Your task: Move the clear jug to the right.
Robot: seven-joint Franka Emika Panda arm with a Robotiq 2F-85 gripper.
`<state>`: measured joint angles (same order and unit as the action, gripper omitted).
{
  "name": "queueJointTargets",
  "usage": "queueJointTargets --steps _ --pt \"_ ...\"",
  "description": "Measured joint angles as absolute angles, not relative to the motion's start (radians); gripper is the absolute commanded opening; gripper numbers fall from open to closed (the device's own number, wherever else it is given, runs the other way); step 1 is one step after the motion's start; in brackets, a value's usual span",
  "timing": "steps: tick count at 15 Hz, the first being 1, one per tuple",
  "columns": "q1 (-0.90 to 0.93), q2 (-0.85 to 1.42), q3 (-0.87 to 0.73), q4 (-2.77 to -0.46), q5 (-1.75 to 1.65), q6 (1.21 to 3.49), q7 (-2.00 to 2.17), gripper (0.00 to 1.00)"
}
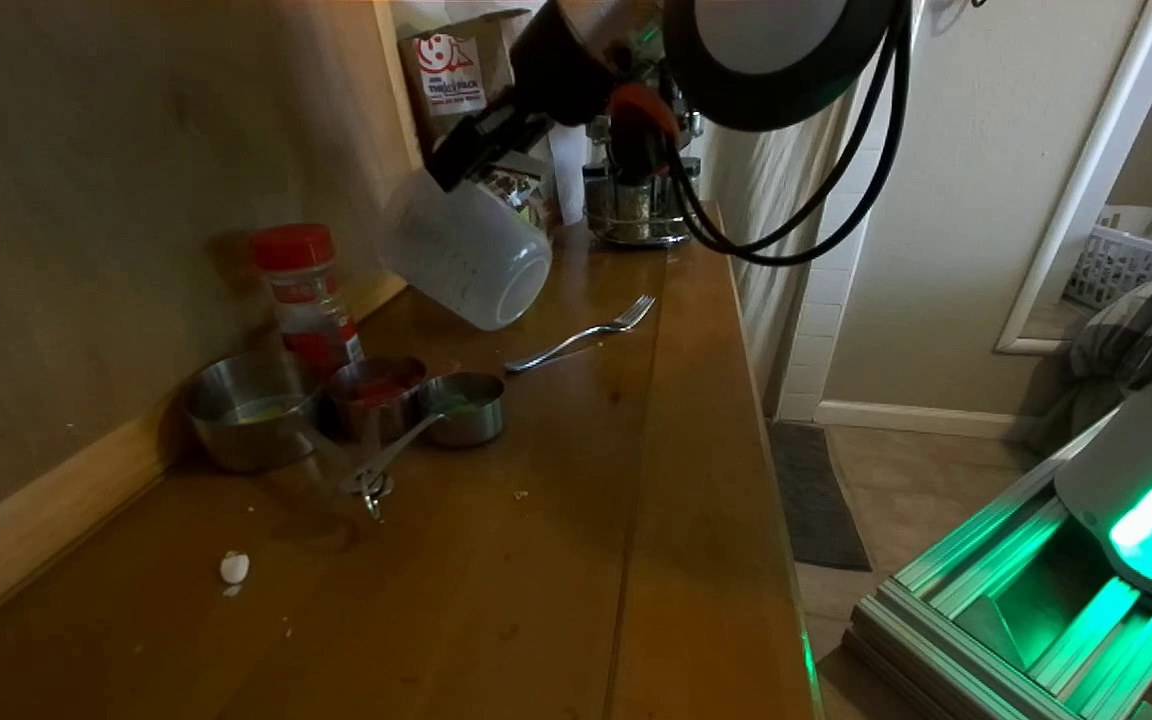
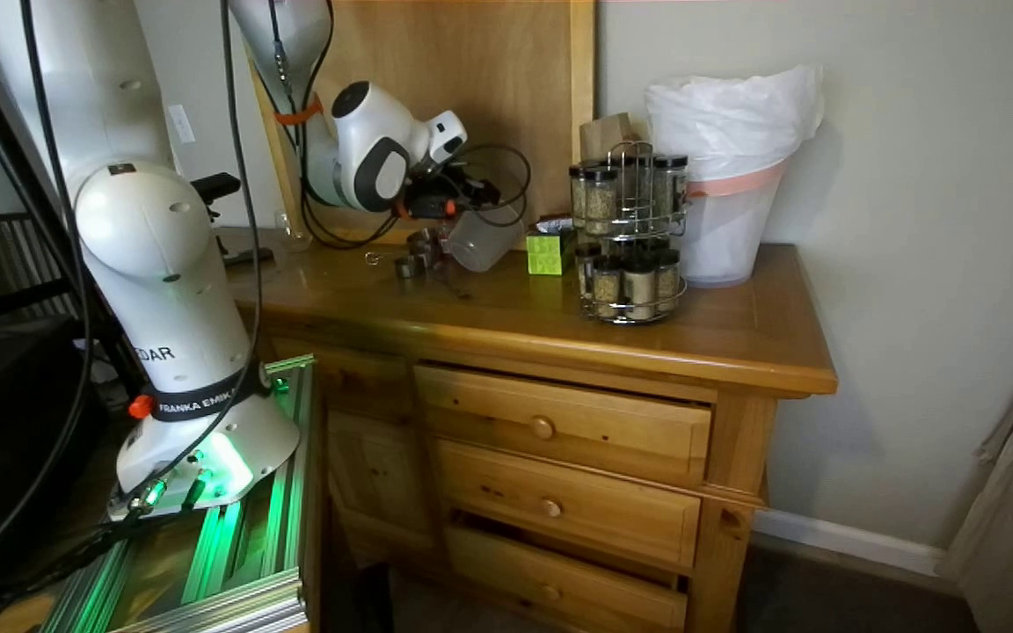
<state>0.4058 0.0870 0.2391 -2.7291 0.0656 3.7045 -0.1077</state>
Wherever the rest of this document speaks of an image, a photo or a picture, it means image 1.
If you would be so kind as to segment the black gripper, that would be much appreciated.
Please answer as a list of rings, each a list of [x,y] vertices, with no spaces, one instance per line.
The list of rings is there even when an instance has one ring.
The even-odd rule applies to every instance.
[[[510,52],[513,85],[431,146],[428,177],[451,193],[552,123],[593,121],[618,85],[604,59],[611,16],[618,0],[545,0]]]

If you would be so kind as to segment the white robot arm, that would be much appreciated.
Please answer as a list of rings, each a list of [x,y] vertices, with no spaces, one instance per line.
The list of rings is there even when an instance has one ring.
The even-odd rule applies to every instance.
[[[513,80],[437,145],[428,172],[451,193],[552,123],[590,123],[652,62],[723,129],[789,129],[897,47],[905,20],[908,0],[545,0],[510,52]]]

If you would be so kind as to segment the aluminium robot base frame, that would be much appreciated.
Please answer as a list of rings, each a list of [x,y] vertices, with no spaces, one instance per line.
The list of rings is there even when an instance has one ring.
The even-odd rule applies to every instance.
[[[1152,396],[887,574],[852,642],[952,720],[1152,720]]]

